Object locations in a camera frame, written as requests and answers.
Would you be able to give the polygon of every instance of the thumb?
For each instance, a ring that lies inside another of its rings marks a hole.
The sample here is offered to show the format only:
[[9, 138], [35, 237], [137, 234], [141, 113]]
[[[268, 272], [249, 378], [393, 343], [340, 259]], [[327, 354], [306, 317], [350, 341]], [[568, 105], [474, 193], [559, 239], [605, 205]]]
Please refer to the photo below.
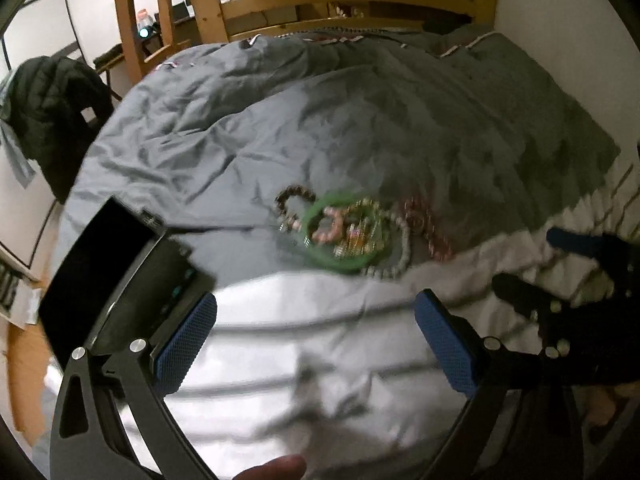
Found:
[[302, 455], [287, 455], [241, 472], [234, 480], [300, 480], [306, 472]]

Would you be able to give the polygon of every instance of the black jacket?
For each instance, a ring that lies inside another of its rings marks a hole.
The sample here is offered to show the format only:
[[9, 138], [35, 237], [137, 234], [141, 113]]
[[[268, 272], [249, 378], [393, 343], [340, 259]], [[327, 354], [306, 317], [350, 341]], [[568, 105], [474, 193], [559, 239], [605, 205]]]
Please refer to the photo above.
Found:
[[[85, 108], [94, 110], [92, 124], [81, 114]], [[37, 57], [17, 69], [0, 118], [64, 203], [86, 150], [111, 113], [109, 89], [91, 67], [66, 57]]]

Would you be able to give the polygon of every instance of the white fabric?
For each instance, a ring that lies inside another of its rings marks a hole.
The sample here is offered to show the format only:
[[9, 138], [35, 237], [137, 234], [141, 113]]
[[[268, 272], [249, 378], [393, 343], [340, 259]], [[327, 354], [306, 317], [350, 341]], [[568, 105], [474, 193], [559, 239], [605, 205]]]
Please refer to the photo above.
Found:
[[[481, 336], [539, 352], [536, 327], [509, 337], [523, 320], [486, 293], [492, 276], [519, 272], [577, 303], [602, 297], [608, 280], [584, 283], [596, 263], [558, 253], [545, 233], [562, 226], [638, 238], [639, 184], [636, 154], [622, 154], [605, 186], [540, 231], [497, 236], [448, 264], [414, 267], [398, 282], [290, 272], [215, 291], [216, 326], [166, 405], [219, 478], [292, 452], [307, 458], [308, 478], [385, 457], [388, 468], [370, 469], [367, 478], [400, 473], [410, 460], [428, 459], [465, 397], [431, 366], [411, 309], [396, 306], [432, 288]], [[128, 408], [122, 420], [142, 463], [154, 467]], [[398, 455], [411, 449], [417, 457]]]

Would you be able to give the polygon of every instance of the metal screw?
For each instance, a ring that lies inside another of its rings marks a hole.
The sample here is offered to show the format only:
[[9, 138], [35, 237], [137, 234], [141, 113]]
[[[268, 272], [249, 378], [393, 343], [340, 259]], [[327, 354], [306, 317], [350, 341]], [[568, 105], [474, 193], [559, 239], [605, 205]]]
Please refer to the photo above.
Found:
[[86, 354], [86, 350], [79, 346], [73, 352], [71, 352], [71, 357], [74, 359], [74, 361], [78, 361], [78, 359], [82, 359], [84, 357], [84, 354]]
[[145, 349], [145, 346], [146, 341], [144, 339], [136, 339], [129, 345], [129, 350], [137, 354], [138, 352], [142, 352]]
[[500, 343], [500, 340], [496, 339], [495, 337], [485, 337], [483, 344], [487, 350], [491, 350], [493, 352], [495, 352], [496, 350], [499, 350], [500, 347], [502, 346], [502, 343]]
[[558, 341], [556, 348], [562, 357], [567, 357], [569, 355], [569, 348], [571, 348], [571, 345], [569, 345], [569, 342], [566, 339], [561, 339]]
[[560, 357], [560, 353], [558, 352], [558, 350], [556, 348], [553, 348], [552, 346], [548, 346], [545, 348], [545, 355], [549, 359], [558, 359]]

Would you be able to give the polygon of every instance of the gray blanket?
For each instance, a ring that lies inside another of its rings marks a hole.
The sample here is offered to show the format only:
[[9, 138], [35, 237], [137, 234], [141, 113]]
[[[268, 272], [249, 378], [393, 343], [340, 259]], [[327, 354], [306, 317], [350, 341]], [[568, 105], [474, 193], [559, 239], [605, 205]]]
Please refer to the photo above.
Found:
[[273, 200], [293, 183], [385, 201], [422, 192], [458, 251], [539, 228], [600, 186], [618, 149], [506, 38], [469, 45], [481, 32], [261, 36], [179, 54], [87, 153], [54, 269], [112, 194], [204, 230], [182, 239], [220, 285], [313, 266], [276, 229]]

